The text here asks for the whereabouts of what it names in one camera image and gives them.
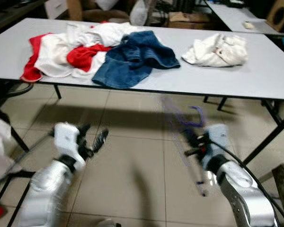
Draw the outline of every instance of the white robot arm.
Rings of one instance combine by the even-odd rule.
[[[87,148],[85,134],[88,129],[89,125],[78,129],[67,123],[56,124],[54,143],[61,156],[33,176],[22,205],[21,227],[58,226],[61,202],[74,172],[83,169],[87,158],[99,151],[108,135],[108,130],[102,131],[93,146]]]

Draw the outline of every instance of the white table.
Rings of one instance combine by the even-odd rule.
[[[49,32],[63,33],[67,23],[63,20],[27,18],[0,34],[0,79],[18,81],[32,54],[29,38]],[[150,27],[150,29],[160,37],[164,45],[174,50],[178,59],[187,51],[194,39],[204,39],[216,33],[215,31],[157,27]],[[198,67],[179,60],[181,63],[179,69],[153,70],[150,76],[129,90],[284,100],[284,53],[265,35],[250,33],[237,35],[246,38],[248,43],[248,61],[243,66]],[[45,76],[40,82],[78,87],[101,87],[91,80],[79,80],[73,77]],[[284,121],[277,129],[284,129]]]
[[[284,33],[277,32],[265,21],[254,16],[247,8],[230,8],[223,4],[214,4],[211,1],[205,1],[210,9],[226,24],[226,26],[233,32],[247,32],[247,33],[260,33],[266,35],[280,35]],[[255,29],[246,29],[243,26],[245,21],[251,22]]]

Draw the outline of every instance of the cardboard box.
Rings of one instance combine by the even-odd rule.
[[[208,14],[172,12],[169,13],[168,27],[211,30],[215,27],[215,20]]]

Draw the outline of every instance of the red and white cloth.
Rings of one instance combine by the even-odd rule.
[[[85,26],[68,23],[66,33],[31,38],[33,55],[21,80],[36,82],[42,74],[49,77],[91,79],[105,62],[105,54],[120,44],[124,35],[139,31],[129,23],[101,23]]]

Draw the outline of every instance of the cable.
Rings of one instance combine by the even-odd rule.
[[[255,182],[258,185],[258,188],[262,191],[262,193],[266,196],[266,198],[270,201],[270,203],[272,203],[277,210],[280,212],[280,214],[282,215],[282,217],[284,218],[284,212],[283,210],[280,208],[280,206],[271,198],[271,196],[266,192],[266,190],[264,189],[264,187],[262,186],[261,182],[256,178],[256,176],[250,171],[250,169],[248,169],[248,167],[237,157],[235,156],[230,150],[226,149],[225,147],[223,147],[222,145],[218,144],[215,141],[210,140],[211,143],[213,143],[214,145],[218,146],[219,148],[221,148],[222,150],[224,150],[226,153],[228,153],[229,155],[231,155],[239,164],[241,167],[243,167],[248,173],[249,175],[255,180]],[[278,223],[278,226],[280,226],[278,217],[275,213],[275,218],[276,221]]]

